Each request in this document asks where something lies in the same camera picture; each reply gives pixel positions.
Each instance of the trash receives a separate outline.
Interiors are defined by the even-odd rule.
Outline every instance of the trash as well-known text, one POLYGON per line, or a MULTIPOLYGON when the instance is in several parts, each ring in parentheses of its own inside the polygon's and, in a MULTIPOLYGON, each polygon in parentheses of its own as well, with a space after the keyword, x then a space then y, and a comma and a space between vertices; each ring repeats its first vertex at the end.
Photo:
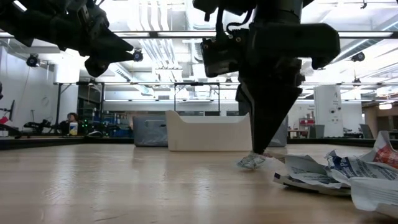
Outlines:
POLYGON ((309 185, 301 180, 295 179, 289 175, 274 174, 274 182, 289 187, 296 187, 306 191, 320 193, 332 196, 350 196, 351 189, 349 187, 342 187, 340 189, 328 189, 319 185, 309 185))
POLYGON ((251 152, 248 156, 240 160, 237 165, 245 169, 255 170, 260 166, 264 165, 265 161, 266 161, 266 156, 251 152))
POLYGON ((386 131, 379 133, 373 150, 363 156, 341 158, 331 151, 326 159, 328 175, 341 183, 350 185, 353 177, 398 180, 398 152, 393 150, 386 131))
POLYGON ((351 197, 357 209, 398 218, 398 181, 353 177, 351 197))
POLYGON ((325 157, 327 166, 317 163, 310 156, 284 155, 272 151, 267 154, 283 162, 287 176, 275 173, 274 182, 316 190, 321 194, 349 194, 351 179, 369 177, 377 180, 398 180, 398 152, 393 150, 388 132, 381 131, 373 150, 360 157, 338 157, 331 151, 325 157))

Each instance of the crumpled paper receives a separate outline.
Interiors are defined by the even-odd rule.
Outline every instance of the crumpled paper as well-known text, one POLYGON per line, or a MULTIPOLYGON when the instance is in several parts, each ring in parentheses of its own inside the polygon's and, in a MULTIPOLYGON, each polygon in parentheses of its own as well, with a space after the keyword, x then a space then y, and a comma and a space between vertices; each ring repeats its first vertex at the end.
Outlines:
POLYGON ((270 156, 251 152, 248 156, 241 159, 237 165, 245 169, 255 170, 265 164, 266 157, 270 156))

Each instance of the desk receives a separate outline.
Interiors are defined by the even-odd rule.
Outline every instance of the desk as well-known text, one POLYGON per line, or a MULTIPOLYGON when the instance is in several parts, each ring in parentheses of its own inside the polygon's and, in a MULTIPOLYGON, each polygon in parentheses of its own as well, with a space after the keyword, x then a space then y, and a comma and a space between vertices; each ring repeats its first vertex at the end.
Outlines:
POLYGON ((308 135, 308 130, 287 130, 289 133, 289 138, 292 138, 292 133, 297 133, 297 138, 300 138, 302 133, 305 133, 306 135, 308 135))
MULTIPOLYGON (((327 152, 368 148, 288 145, 289 154, 326 162, 327 152)), ((61 223, 395 223, 355 209, 348 197, 273 183, 284 165, 238 169, 246 152, 169 152, 166 148, 82 144, 0 151, 0 222, 61 223)))

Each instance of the gray storage bin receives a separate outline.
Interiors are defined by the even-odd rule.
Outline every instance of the gray storage bin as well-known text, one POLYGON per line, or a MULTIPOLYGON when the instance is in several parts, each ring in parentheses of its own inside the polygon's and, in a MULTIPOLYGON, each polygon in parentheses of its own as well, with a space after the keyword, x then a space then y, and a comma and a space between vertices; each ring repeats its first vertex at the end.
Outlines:
POLYGON ((134 144, 138 147, 167 147, 166 116, 135 116, 134 144))

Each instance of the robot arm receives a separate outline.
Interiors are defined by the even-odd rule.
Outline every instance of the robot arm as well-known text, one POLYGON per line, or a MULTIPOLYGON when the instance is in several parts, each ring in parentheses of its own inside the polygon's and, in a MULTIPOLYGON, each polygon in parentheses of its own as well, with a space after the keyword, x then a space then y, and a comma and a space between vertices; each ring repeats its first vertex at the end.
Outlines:
POLYGON ((31 47, 34 39, 53 43, 60 50, 73 49, 94 77, 110 63, 133 60, 133 46, 112 33, 106 13, 94 0, 11 0, 0 3, 0 29, 31 47))
POLYGON ((303 0, 194 0, 205 20, 218 7, 216 38, 203 39, 207 77, 239 72, 236 99, 248 104, 252 149, 262 154, 302 92, 305 77, 299 57, 312 58, 314 69, 329 64, 340 53, 336 30, 327 24, 300 24, 303 0), (249 29, 225 34, 223 11, 254 13, 249 29))

